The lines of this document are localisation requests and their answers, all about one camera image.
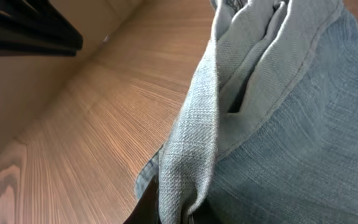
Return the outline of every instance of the seam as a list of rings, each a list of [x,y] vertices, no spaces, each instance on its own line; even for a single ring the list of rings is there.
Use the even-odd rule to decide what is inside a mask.
[[[288,11],[288,5],[286,5],[285,8],[286,8],[286,9],[285,9],[285,10],[286,10],[286,11],[285,11],[285,16],[287,16],[287,15],[288,15],[288,13],[287,13],[287,11]],[[238,78],[238,77],[236,77],[236,75],[237,75],[241,70],[244,69],[244,66],[247,65],[247,62],[248,62],[249,60],[252,60],[252,54],[254,53],[254,51],[257,51],[257,50],[260,50],[260,49],[264,49],[264,50],[262,51],[262,53],[257,56],[258,59],[257,59],[257,61],[256,61],[256,63],[255,63],[255,67],[249,71],[249,74],[248,74],[247,76],[244,77],[244,82],[247,82],[247,83],[248,83],[248,80],[249,80],[249,78],[252,76],[252,74],[254,73],[255,68],[257,68],[257,64],[258,64],[259,60],[264,56],[264,54],[265,54],[266,50],[268,49],[269,45],[271,45],[272,42],[278,37],[278,31],[276,31],[276,34],[275,34],[275,35],[274,35],[274,34],[271,34],[271,36],[269,36],[269,35],[270,35],[269,31],[271,31],[272,29],[274,29],[274,27],[271,27],[271,26],[273,26],[272,20],[275,18],[275,16],[277,16],[277,17],[280,16],[280,15],[278,15],[279,13],[281,13],[281,12],[279,12],[280,9],[281,9],[281,8],[279,8],[279,9],[277,9],[276,11],[273,12],[273,15],[272,15],[272,17],[270,18],[269,23],[268,23],[268,25],[267,25],[267,32],[266,32],[266,34],[262,37],[262,39],[261,39],[259,42],[257,42],[257,43],[249,50],[248,54],[245,55],[245,57],[244,57],[244,59],[242,60],[241,64],[236,68],[236,70],[235,70],[234,72],[232,72],[232,74],[230,75],[230,78],[229,78],[229,79],[227,80],[227,82],[221,87],[221,90],[220,90],[220,92],[218,93],[218,97],[219,97],[219,98],[223,97],[223,95],[225,95],[226,92],[228,91],[227,88],[229,88],[229,86],[228,86],[229,82],[231,82],[231,80],[233,80],[233,79],[235,79],[235,78]],[[281,27],[281,26],[283,25],[283,23],[284,23],[284,20],[281,21],[281,23],[277,23],[277,24]],[[238,114],[238,113],[241,112],[242,102],[244,101],[244,98],[245,98],[245,93],[243,94],[243,97],[242,97],[242,101],[241,101],[241,105],[240,105],[240,110],[239,110],[238,112],[230,113],[230,114]]]
[[[331,16],[335,15],[335,14],[338,14],[338,16],[340,16],[342,10],[340,10],[342,4],[341,4],[341,1],[338,1],[337,3],[337,6],[336,8],[332,11],[332,13],[330,13],[327,18],[325,18],[325,20],[318,26],[316,32],[314,33],[314,36],[310,42],[310,46],[308,48],[308,53],[305,55],[305,58],[304,60],[302,61],[301,65],[299,66],[298,68],[298,71],[295,73],[295,75],[292,77],[292,79],[288,82],[288,84],[285,86],[285,88],[282,90],[280,96],[274,101],[274,103],[272,103],[272,105],[270,106],[270,108],[267,110],[267,112],[265,113],[265,115],[263,115],[263,118],[255,125],[255,127],[252,129],[252,131],[250,132],[250,134],[248,134],[246,137],[244,137],[243,139],[241,140],[238,140],[234,143],[232,143],[225,151],[223,151],[222,153],[218,154],[218,160],[221,160],[223,158],[225,158],[225,156],[223,158],[219,158],[221,157],[221,155],[223,154],[226,154],[228,151],[233,151],[234,149],[231,149],[231,147],[239,144],[239,142],[244,142],[246,141],[254,132],[256,132],[256,130],[258,130],[262,125],[261,123],[264,123],[265,120],[267,119],[268,117],[268,114],[273,110],[273,107],[277,104],[277,102],[279,100],[282,100],[282,97],[284,96],[284,93],[289,89],[289,86],[291,86],[291,84],[294,82],[294,80],[296,80],[296,77],[299,76],[299,73],[301,71],[301,69],[306,66],[306,61],[307,61],[307,58],[310,54],[314,54],[314,50],[312,51],[311,48],[313,47],[313,44],[315,42],[318,42],[318,38],[323,34],[321,33],[321,35],[318,35],[319,33],[319,30],[323,27],[323,25],[330,19]]]
[[[226,1],[223,1],[223,4],[225,4],[227,7],[230,7],[231,9],[233,9],[230,5],[226,4]],[[223,40],[223,38],[227,38],[226,36],[228,35],[230,29],[233,29],[232,28],[232,25],[233,25],[233,18],[236,16],[236,14],[238,13],[241,13],[241,11],[245,11],[246,8],[250,7],[247,4],[245,4],[245,6],[243,6],[241,9],[239,9],[237,12],[234,12],[234,15],[231,16],[231,20],[230,20],[230,24],[229,24],[229,27],[227,28],[227,30],[224,31],[224,33],[220,36],[220,38],[216,39],[215,43],[216,43],[216,46],[218,46],[219,44],[221,44]]]

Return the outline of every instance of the gray fabric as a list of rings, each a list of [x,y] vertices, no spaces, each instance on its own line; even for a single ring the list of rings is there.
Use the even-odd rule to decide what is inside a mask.
[[[158,173],[162,223],[206,198],[223,223],[358,223],[356,20],[340,0],[241,3],[213,1],[206,52],[137,197]]]

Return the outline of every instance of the jeans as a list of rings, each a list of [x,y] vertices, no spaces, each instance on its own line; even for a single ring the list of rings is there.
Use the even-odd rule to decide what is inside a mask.
[[[140,172],[162,223],[358,223],[358,25],[341,0],[215,0],[171,133]]]

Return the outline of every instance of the denim seam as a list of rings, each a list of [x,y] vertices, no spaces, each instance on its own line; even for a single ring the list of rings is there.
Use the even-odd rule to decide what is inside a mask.
[[[272,19],[274,18],[274,16],[277,16],[277,14],[276,14],[276,12],[277,12],[278,10],[276,10],[275,12],[274,12],[274,14],[273,14],[273,16],[272,16]],[[270,25],[271,25],[271,20],[270,20],[270,22],[269,22],[269,24],[268,24],[268,30],[270,29]],[[268,44],[268,46],[266,46],[266,47],[264,47],[264,52],[262,53],[262,54],[260,54],[259,56],[258,56],[258,58],[260,59],[260,58],[262,58],[263,56],[264,56],[264,53],[266,52],[266,49],[269,47],[269,45],[277,38],[277,35],[278,35],[278,31],[277,31],[277,33],[276,33],[276,35],[274,36],[274,37],[272,37],[272,39],[271,40],[269,40],[269,32],[267,31],[266,32],[266,34],[263,36],[263,38],[262,38],[262,40],[260,40],[260,42],[258,42],[258,43],[256,43],[250,50],[249,50],[249,52],[248,52],[248,54],[246,54],[245,55],[245,57],[244,57],[244,59],[242,60],[242,62],[241,62],[241,64],[236,68],[236,70],[234,71],[234,72],[232,72],[232,74],[230,75],[230,78],[227,80],[227,82],[222,86],[222,88],[221,88],[221,90],[220,90],[220,92],[218,93],[218,96],[219,96],[219,99],[220,98],[222,98],[224,95],[225,95],[225,93],[227,92],[227,88],[228,88],[228,84],[229,84],[229,82],[231,82],[231,80],[233,79],[233,78],[237,78],[236,77],[236,75],[241,71],[241,70],[243,70],[244,69],[244,66],[246,66],[247,65],[247,61],[249,61],[250,59],[250,57],[252,57],[252,53],[255,51],[255,50],[258,50],[258,49],[260,49],[261,48],[261,44],[264,44],[264,42],[266,42],[266,41],[270,41],[270,43]],[[250,71],[250,73],[246,76],[246,77],[248,77],[248,78],[250,78],[251,77],[251,75],[253,74],[253,72],[254,72],[254,70],[255,70],[255,68],[253,68],[251,71]]]
[[[232,144],[230,144],[230,146],[223,151],[222,153],[218,154],[218,161],[220,161],[221,159],[225,158],[228,154],[230,154],[233,150],[233,146],[238,145],[240,142],[245,142],[251,135],[253,135],[256,130],[258,130],[264,122],[266,122],[266,120],[268,120],[268,118],[270,117],[269,114],[273,111],[274,106],[277,104],[277,102],[279,102],[280,100],[283,100],[285,98],[285,94],[287,92],[287,90],[290,88],[291,84],[293,84],[294,80],[296,80],[297,77],[299,78],[299,81],[303,78],[303,75],[299,75],[299,72],[301,71],[301,69],[305,66],[309,66],[311,61],[314,59],[314,57],[308,58],[311,54],[315,53],[315,48],[314,50],[311,50],[313,47],[315,47],[318,43],[319,37],[323,34],[324,31],[322,31],[321,33],[319,33],[319,31],[321,29],[324,29],[324,25],[326,25],[325,29],[327,27],[329,27],[333,21],[335,21],[336,19],[338,19],[338,17],[341,15],[342,13],[342,9],[343,9],[343,4],[341,4],[342,1],[338,1],[338,4],[335,8],[335,10],[332,11],[332,13],[330,13],[325,20],[318,26],[316,32],[314,33],[314,37],[312,38],[312,41],[310,43],[310,46],[308,48],[308,53],[305,55],[305,59],[302,61],[301,65],[298,68],[298,71],[295,73],[295,75],[293,76],[293,78],[288,82],[288,84],[286,85],[286,87],[283,89],[283,91],[281,92],[280,96],[277,98],[277,100],[270,106],[270,108],[267,110],[267,112],[265,113],[265,115],[263,116],[263,118],[255,125],[255,127],[252,129],[252,131],[247,135],[244,136],[244,138],[242,138],[241,140],[238,140]],[[331,18],[331,17],[335,17],[335,19],[330,22],[329,24],[326,24],[327,21]]]

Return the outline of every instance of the denim fabric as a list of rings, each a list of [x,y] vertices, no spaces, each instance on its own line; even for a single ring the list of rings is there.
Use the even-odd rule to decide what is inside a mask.
[[[158,173],[163,223],[205,199],[223,223],[358,223],[356,20],[340,0],[212,5],[211,40],[137,197]]]

